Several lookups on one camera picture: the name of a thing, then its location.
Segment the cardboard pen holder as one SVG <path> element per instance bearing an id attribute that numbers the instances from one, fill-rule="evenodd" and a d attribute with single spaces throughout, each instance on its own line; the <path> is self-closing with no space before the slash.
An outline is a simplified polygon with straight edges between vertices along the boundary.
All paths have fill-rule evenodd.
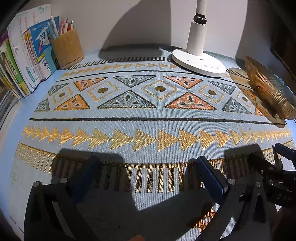
<path id="1" fill-rule="evenodd" d="M 84 59 L 77 29 L 72 29 L 51 41 L 61 70 L 68 69 Z"/>

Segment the amber ribbed glass bowl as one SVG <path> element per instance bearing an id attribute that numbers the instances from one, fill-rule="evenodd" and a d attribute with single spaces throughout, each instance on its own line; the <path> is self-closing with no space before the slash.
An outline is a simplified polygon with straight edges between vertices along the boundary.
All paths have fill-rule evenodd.
<path id="1" fill-rule="evenodd" d="M 295 119 L 295 95 L 268 68 L 258 61 L 245 57 L 245 69 L 250 85 L 274 111 L 284 119 Z"/>

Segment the stack of books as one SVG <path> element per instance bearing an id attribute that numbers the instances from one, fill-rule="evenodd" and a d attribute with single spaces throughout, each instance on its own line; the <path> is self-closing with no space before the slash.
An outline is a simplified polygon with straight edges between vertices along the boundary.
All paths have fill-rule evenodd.
<path id="1" fill-rule="evenodd" d="M 51 15 L 50 4 L 21 11 L 25 4 L 1 8 L 1 82 L 17 99 L 29 96 L 59 68 L 51 45 L 59 18 Z"/>

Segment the pens in holder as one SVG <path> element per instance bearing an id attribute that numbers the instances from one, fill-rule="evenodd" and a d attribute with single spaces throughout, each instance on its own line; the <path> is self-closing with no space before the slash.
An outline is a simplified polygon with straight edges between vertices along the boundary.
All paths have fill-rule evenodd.
<path id="1" fill-rule="evenodd" d="M 49 41 L 55 40 L 57 37 L 63 35 L 66 32 L 74 29 L 73 21 L 69 21 L 68 18 L 59 21 L 59 17 L 50 17 L 47 23 L 47 33 Z"/>

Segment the patterned blue table mat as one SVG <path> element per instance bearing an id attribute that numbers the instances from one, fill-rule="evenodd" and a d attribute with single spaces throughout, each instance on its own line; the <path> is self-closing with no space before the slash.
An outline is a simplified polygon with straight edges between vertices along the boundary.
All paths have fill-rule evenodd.
<path id="1" fill-rule="evenodd" d="M 193 160 L 227 178 L 249 174 L 247 154 L 274 162 L 272 147 L 295 142 L 285 120 L 249 87 L 244 62 L 214 54 L 220 78 L 185 70 L 140 49 L 90 55 L 63 72 L 25 125 L 11 170 L 9 222 L 23 237 L 30 189 L 101 161 L 79 210 L 101 240 L 194 240 L 219 206 Z"/>

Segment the white lamp stand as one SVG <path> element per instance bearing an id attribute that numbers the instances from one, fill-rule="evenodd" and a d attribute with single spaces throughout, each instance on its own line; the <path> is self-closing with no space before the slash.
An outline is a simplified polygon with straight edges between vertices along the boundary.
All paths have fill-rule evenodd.
<path id="1" fill-rule="evenodd" d="M 203 52 L 207 33 L 207 0 L 197 1 L 196 14 L 191 22 L 187 47 L 175 49 L 171 58 L 178 65 L 201 75 L 220 78 L 226 67 L 218 59 Z"/>

